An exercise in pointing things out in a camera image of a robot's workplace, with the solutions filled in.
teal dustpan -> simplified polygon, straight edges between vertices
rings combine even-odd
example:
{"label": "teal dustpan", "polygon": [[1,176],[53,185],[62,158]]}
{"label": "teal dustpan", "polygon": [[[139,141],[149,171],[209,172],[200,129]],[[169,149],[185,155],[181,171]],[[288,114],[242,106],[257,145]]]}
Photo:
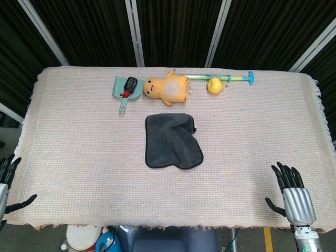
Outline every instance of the teal dustpan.
{"label": "teal dustpan", "polygon": [[124,97],[120,96],[120,94],[124,92],[124,86],[125,86],[125,83],[126,83],[127,79],[128,78],[124,78],[124,77],[116,77],[116,80],[115,80],[115,83],[114,83],[114,86],[113,86],[113,90],[112,90],[112,94],[115,97],[121,99],[119,112],[125,112],[127,102],[129,100],[130,101],[138,100],[140,98],[141,93],[142,93],[144,80],[138,80],[138,84],[137,84],[133,94],[131,94],[128,98],[124,98]]}

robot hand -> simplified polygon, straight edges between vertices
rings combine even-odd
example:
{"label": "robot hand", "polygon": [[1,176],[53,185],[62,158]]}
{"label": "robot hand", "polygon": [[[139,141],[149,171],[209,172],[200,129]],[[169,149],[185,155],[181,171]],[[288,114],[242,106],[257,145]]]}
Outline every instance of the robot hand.
{"label": "robot hand", "polygon": [[[34,194],[28,200],[22,203],[6,206],[9,189],[11,189],[16,167],[21,161],[21,158],[19,157],[17,160],[15,160],[12,163],[13,158],[14,158],[14,155],[11,155],[7,159],[3,158],[0,160],[0,219],[4,217],[4,214],[9,214],[13,211],[16,211],[16,210],[19,210],[21,208],[28,206],[37,197],[37,195]],[[6,223],[5,220],[1,221],[0,231],[4,227],[5,223]]]}
{"label": "robot hand", "polygon": [[278,179],[285,209],[277,207],[270,198],[265,198],[267,205],[276,213],[287,217],[295,235],[298,251],[323,252],[319,235],[311,230],[316,221],[313,204],[307,189],[303,185],[300,173],[277,162],[280,169],[272,165]]}

yellow plush toy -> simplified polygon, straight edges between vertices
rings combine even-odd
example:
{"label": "yellow plush toy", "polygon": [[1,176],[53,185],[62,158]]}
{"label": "yellow plush toy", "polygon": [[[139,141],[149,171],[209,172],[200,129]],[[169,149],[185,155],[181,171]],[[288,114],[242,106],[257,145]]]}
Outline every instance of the yellow plush toy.
{"label": "yellow plush toy", "polygon": [[161,98],[167,105],[172,102],[187,101],[189,78],[184,75],[175,75],[175,70],[167,73],[165,78],[148,78],[143,85],[144,93],[151,98]]}

dark gray cloth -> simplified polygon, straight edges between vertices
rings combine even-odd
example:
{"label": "dark gray cloth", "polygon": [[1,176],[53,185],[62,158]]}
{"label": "dark gray cloth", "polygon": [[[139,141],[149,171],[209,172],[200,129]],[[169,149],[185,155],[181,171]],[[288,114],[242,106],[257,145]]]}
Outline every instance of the dark gray cloth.
{"label": "dark gray cloth", "polygon": [[190,169],[203,162],[194,119],[188,114],[154,114],[146,118],[146,164],[150,168],[175,165]]}

white drum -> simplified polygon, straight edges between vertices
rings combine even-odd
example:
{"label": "white drum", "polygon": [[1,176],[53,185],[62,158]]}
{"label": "white drum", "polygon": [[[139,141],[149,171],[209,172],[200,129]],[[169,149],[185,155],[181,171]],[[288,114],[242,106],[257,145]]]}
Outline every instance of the white drum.
{"label": "white drum", "polygon": [[72,226],[67,228],[67,242],[71,248],[77,251],[95,251],[96,242],[101,235],[101,227]]}

